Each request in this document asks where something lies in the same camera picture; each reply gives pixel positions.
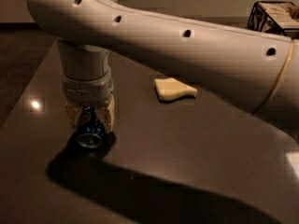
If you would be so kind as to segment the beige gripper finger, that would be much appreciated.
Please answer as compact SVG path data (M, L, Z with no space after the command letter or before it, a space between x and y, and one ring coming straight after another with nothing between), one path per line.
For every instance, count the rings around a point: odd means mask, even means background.
M96 117L104 124L107 133L113 131L114 126L114 96L110 94L102 105L95 108Z
M72 103L69 99L65 100L65 113L72 129L78 127L78 120L81 112L81 106Z

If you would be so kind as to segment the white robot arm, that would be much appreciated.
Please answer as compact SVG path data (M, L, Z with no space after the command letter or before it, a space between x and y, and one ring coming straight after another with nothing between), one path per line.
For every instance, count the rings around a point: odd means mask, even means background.
M218 94L285 133L299 131L298 42L123 7L110 0L27 0L46 32L117 52Z

